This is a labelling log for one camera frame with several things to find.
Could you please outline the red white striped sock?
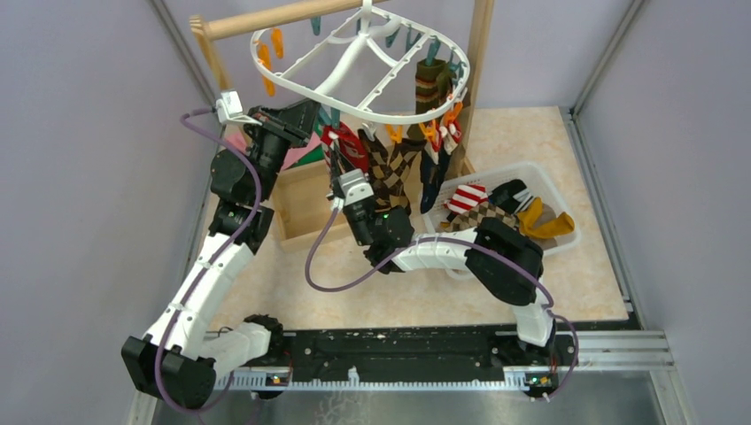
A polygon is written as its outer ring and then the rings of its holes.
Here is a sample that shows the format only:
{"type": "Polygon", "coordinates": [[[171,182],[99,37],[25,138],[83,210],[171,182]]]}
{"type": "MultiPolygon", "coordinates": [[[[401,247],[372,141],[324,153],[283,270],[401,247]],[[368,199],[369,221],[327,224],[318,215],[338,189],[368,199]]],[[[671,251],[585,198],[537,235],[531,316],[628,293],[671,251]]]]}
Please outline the red white striped sock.
{"type": "Polygon", "coordinates": [[[320,138],[325,154],[329,155],[334,150],[334,145],[339,138],[336,130],[331,125],[324,126],[320,138]]]}

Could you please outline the teal clothes clip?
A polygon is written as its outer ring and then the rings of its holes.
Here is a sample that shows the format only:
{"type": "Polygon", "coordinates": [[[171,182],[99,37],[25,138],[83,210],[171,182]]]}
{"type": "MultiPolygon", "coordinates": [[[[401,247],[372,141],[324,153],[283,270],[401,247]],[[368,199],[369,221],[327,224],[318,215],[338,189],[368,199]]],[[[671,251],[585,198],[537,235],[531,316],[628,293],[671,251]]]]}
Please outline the teal clothes clip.
{"type": "Polygon", "coordinates": [[[330,116],[330,125],[334,129],[338,129],[341,124],[341,117],[340,117],[340,111],[337,108],[330,107],[329,108],[329,116],[330,116]]]}
{"type": "Polygon", "coordinates": [[[329,116],[329,113],[326,111],[326,108],[322,104],[319,105],[318,120],[323,127],[331,125],[331,118],[329,116]]]}

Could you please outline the brown argyle sock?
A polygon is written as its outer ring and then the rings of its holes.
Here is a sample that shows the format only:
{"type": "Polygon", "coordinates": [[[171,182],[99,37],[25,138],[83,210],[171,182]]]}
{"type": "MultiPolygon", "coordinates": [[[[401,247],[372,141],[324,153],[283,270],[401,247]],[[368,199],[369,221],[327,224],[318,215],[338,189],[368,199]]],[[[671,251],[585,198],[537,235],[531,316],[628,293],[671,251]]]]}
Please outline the brown argyle sock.
{"type": "Polygon", "coordinates": [[[365,129],[360,128],[358,136],[368,155],[368,178],[374,191],[376,210],[388,210],[391,208],[391,200],[385,181],[391,175],[388,167],[389,152],[376,135],[370,137],[365,129]]]}
{"type": "Polygon", "coordinates": [[[383,180],[387,189],[386,201],[389,207],[401,206],[407,213],[411,212],[410,200],[406,193],[406,180],[411,173],[414,161],[422,155],[425,143],[425,140],[404,138],[394,145],[387,163],[389,173],[383,180]]]}

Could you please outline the white clothes clip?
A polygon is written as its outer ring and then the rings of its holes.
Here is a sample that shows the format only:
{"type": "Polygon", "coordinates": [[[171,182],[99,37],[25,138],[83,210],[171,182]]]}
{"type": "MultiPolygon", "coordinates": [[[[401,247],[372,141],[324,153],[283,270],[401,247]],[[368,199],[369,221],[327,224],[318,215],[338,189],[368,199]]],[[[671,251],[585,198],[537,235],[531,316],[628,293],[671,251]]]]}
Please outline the white clothes clip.
{"type": "Polygon", "coordinates": [[[376,139],[376,126],[373,123],[363,122],[360,128],[368,140],[374,141],[376,139]]]}

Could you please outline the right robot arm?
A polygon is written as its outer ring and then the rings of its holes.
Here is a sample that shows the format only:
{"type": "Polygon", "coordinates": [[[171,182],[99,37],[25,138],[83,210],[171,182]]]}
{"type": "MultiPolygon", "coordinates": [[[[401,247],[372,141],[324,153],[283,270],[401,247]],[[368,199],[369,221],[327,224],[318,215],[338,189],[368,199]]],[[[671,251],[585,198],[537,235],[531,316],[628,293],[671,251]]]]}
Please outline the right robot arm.
{"type": "Polygon", "coordinates": [[[501,219],[481,219],[459,231],[418,234],[406,209],[376,210],[375,192],[365,173],[333,143],[329,149],[333,208],[342,213],[371,266],[383,274],[423,269],[470,273],[495,298],[510,305],[519,352],[531,365],[554,355],[553,298],[540,278],[543,250],[501,219]]]}

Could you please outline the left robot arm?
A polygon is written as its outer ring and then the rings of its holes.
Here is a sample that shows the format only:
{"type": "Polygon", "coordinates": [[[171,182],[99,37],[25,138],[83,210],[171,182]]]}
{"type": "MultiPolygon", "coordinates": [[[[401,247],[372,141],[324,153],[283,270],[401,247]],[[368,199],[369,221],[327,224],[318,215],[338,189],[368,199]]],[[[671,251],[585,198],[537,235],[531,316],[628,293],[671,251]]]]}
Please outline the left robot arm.
{"type": "Polygon", "coordinates": [[[233,93],[187,112],[181,123],[221,145],[213,158],[212,193],[220,202],[203,247],[180,289],[143,336],[129,337],[121,356],[135,388],[177,411],[202,413],[218,380],[256,359],[283,357],[281,323],[252,315],[213,340],[205,334],[239,273],[255,258],[274,211],[270,198],[287,152],[307,145],[321,105],[302,100],[283,108],[244,110],[233,93]]]}

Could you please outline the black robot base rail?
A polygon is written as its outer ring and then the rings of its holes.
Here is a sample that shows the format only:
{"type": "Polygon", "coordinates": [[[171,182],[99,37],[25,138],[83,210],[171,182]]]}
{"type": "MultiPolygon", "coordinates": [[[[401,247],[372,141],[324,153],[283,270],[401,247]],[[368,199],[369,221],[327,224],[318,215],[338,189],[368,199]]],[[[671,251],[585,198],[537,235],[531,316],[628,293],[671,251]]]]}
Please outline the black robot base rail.
{"type": "Polygon", "coordinates": [[[284,391],[519,391],[552,396],[578,363],[578,335],[542,347],[511,325],[285,330],[269,354],[216,383],[262,398],[284,391]]]}

